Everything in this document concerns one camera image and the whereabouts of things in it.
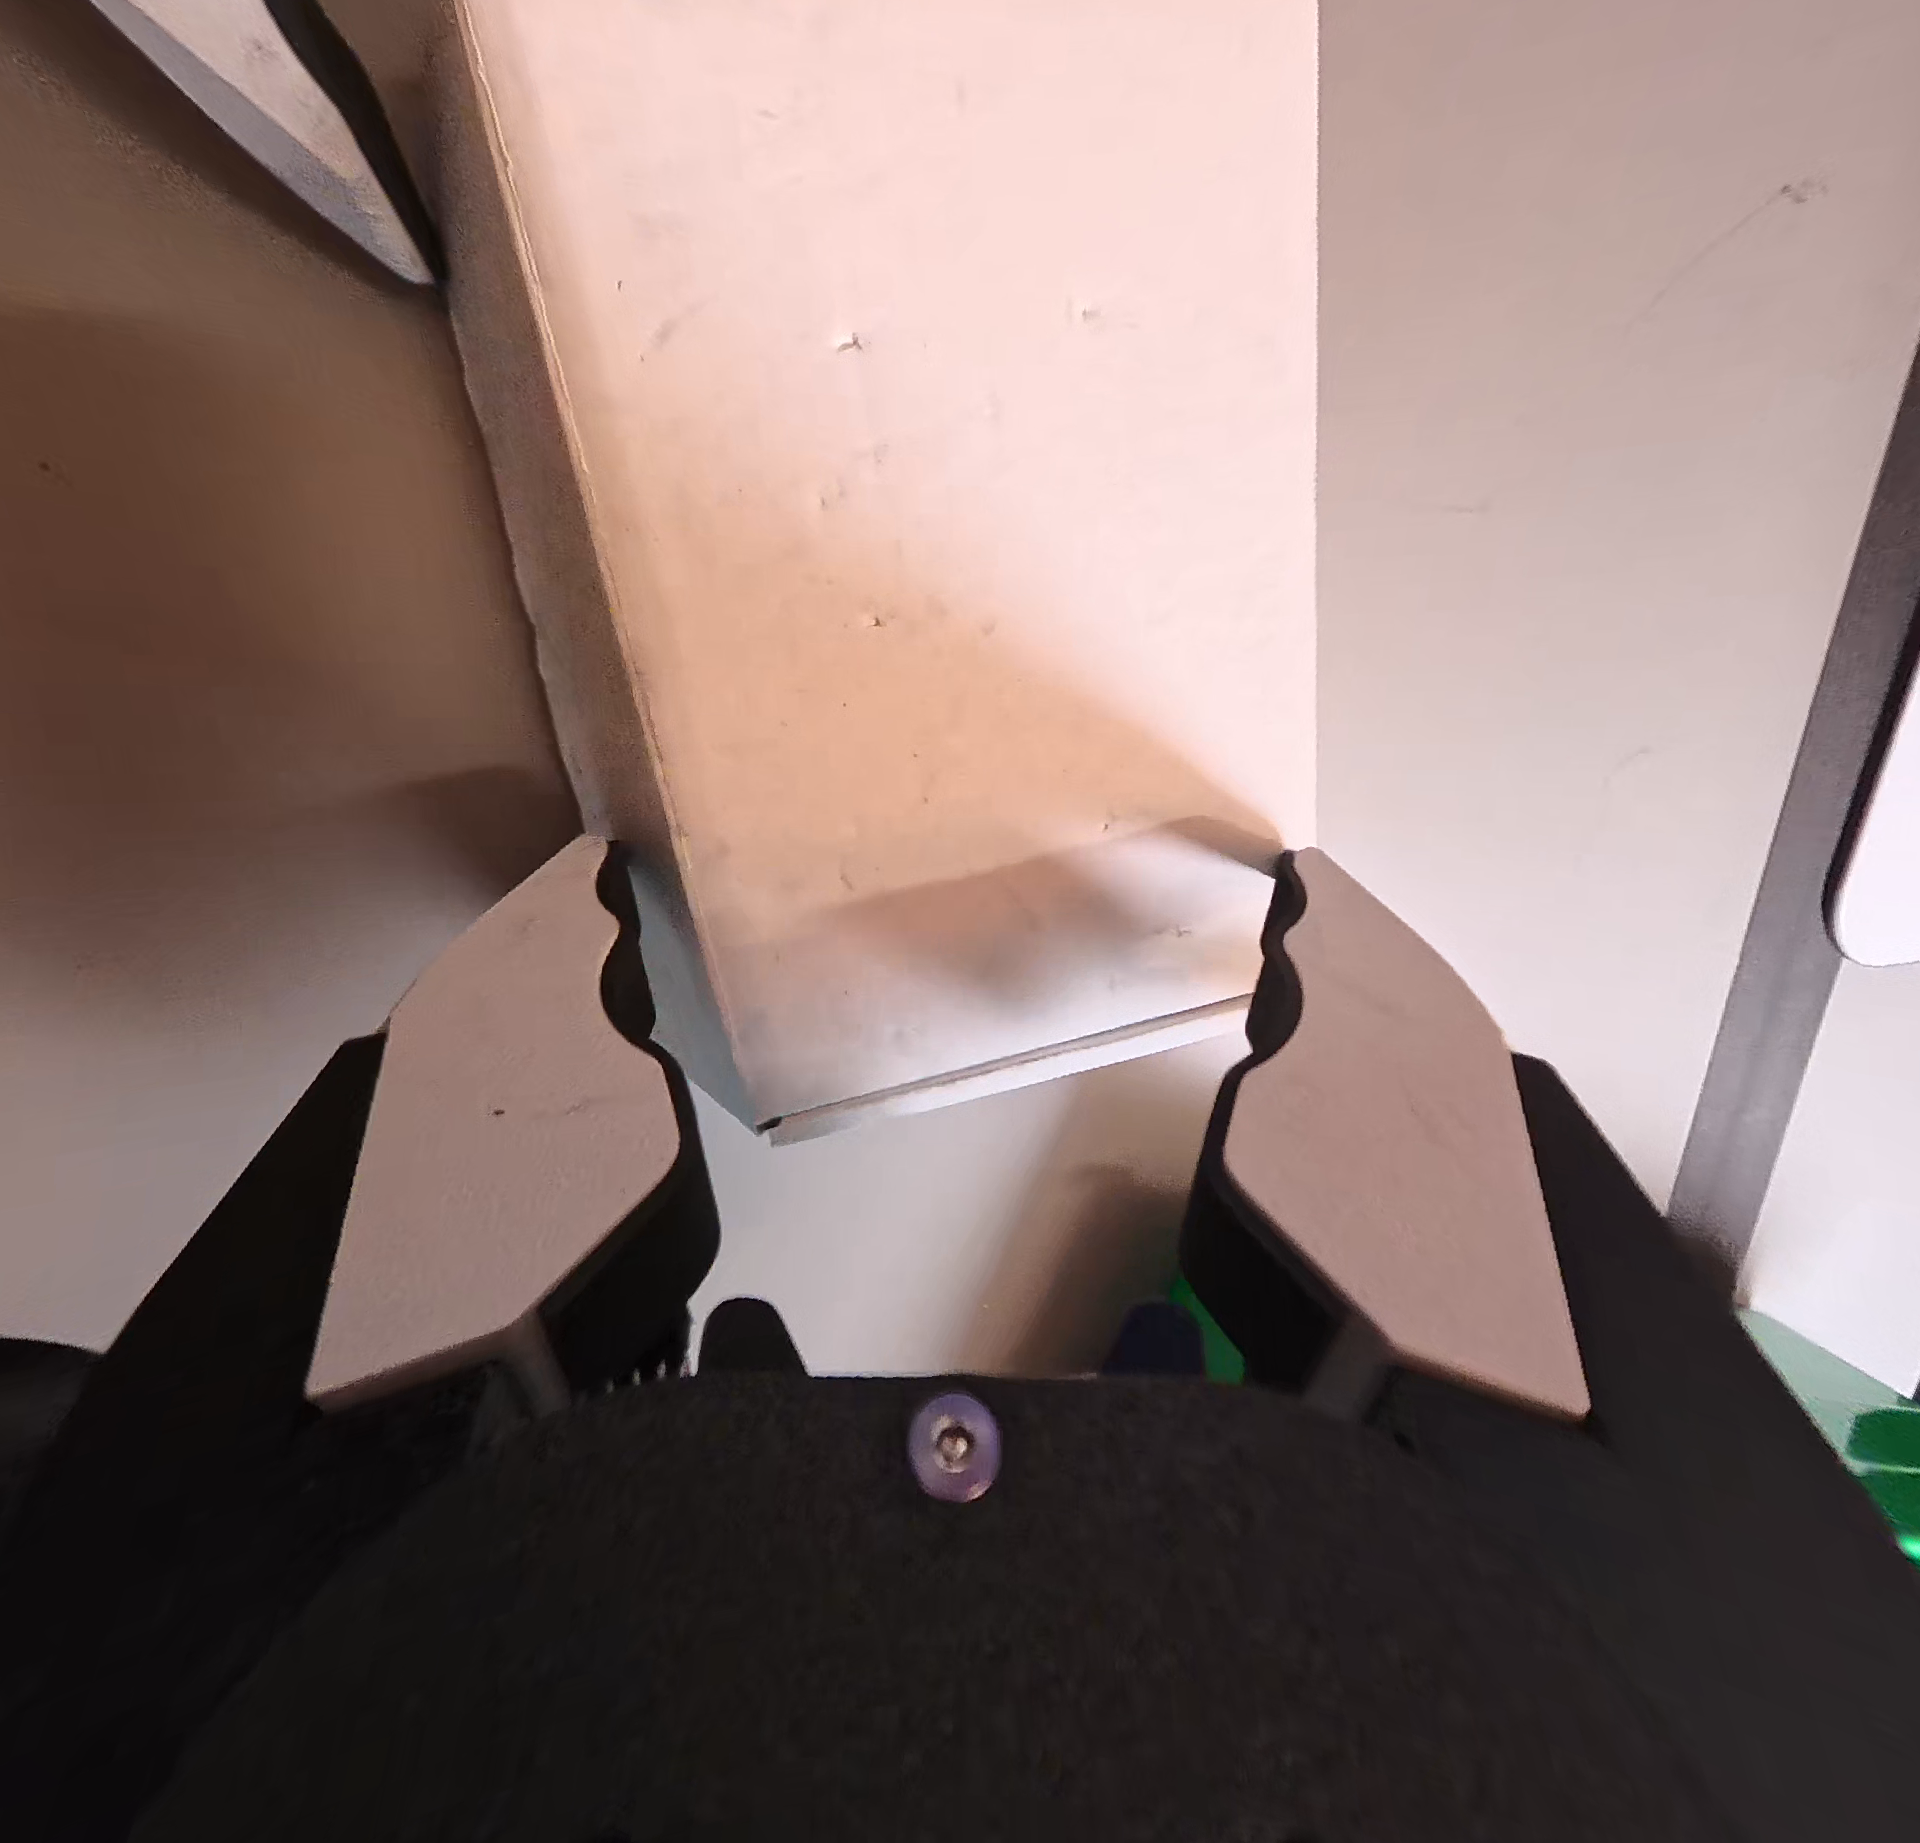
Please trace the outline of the small cardboard box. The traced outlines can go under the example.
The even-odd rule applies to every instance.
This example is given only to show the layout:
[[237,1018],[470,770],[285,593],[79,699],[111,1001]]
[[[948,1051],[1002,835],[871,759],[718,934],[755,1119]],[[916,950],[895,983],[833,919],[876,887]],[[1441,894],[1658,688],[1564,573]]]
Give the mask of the small cardboard box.
[[450,0],[441,76],[690,1078],[805,1140],[1234,1027],[1320,840],[1320,0]]

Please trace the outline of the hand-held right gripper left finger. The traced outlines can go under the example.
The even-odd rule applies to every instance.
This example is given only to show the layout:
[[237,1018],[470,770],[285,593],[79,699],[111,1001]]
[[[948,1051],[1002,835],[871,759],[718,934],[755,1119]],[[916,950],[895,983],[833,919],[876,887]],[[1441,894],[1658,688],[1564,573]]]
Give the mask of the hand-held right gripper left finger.
[[548,1413],[690,1372],[718,1205],[656,1024],[632,883],[600,837],[422,968],[382,1027],[313,1405],[501,1366]]

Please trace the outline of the white document stand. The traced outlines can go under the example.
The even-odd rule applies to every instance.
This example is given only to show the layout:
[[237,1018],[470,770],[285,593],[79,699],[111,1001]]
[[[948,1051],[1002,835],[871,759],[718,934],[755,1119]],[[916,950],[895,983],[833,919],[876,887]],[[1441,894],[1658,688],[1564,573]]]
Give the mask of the white document stand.
[[1836,841],[1826,928],[1856,967],[1919,962],[1919,630],[1891,683]]

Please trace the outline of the green plastic bin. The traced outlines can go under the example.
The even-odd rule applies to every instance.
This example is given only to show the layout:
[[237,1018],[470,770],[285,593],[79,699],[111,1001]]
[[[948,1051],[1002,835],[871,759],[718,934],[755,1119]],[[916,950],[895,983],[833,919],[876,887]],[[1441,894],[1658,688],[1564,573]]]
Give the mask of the green plastic bin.
[[1835,1350],[1767,1313],[1738,1312],[1789,1395],[1868,1493],[1898,1548],[1919,1562],[1919,1405]]

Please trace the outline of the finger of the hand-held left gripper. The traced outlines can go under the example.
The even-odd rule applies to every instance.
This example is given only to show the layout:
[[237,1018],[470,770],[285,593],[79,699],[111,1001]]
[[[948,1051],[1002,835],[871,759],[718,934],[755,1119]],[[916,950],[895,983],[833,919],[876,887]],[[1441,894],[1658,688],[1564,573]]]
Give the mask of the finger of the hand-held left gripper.
[[408,285],[446,257],[376,84],[320,0],[85,0],[257,165]]

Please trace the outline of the grey desk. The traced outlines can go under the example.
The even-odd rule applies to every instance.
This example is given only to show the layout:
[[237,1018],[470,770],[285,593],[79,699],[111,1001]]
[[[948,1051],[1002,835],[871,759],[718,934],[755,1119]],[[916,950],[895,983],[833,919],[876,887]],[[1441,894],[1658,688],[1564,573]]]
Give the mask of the grey desk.
[[[577,832],[434,295],[5,4],[5,1334],[106,1350]],[[1916,0],[1324,0],[1324,835],[1757,1312],[1916,1387]]]

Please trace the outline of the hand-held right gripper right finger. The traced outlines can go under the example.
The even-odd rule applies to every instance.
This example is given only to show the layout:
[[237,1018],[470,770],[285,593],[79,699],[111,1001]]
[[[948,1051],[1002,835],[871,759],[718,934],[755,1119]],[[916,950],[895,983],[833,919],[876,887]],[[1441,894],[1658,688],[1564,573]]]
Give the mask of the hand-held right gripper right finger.
[[1407,1375],[1549,1422],[1592,1409],[1500,1024],[1319,849],[1276,866],[1180,1279],[1234,1384],[1333,1416]]

